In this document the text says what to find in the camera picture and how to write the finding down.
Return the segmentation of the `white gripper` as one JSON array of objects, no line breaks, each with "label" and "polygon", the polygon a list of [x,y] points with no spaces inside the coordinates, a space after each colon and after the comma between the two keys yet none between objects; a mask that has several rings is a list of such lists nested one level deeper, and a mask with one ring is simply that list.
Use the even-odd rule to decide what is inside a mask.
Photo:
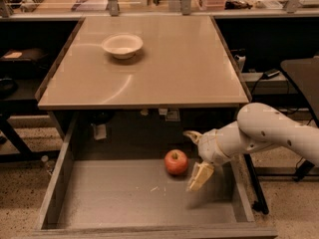
[{"label": "white gripper", "polygon": [[187,191],[198,191],[213,175],[213,165],[224,165],[230,161],[230,158],[218,146],[216,129],[204,134],[194,130],[186,130],[182,134],[197,144],[198,155],[203,160],[202,163],[196,162],[194,164],[186,188]]}]

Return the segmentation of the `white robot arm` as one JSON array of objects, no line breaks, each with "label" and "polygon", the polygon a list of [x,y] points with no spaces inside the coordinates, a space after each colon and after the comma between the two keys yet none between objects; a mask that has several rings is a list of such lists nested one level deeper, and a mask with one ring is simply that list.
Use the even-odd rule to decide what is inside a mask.
[{"label": "white robot arm", "polygon": [[217,166],[245,152],[284,146],[319,165],[319,128],[292,120],[261,103],[242,107],[236,121],[222,128],[205,133],[186,130],[183,134],[197,145],[198,155],[202,159],[202,163],[197,162],[193,167],[188,191],[200,190]]}]

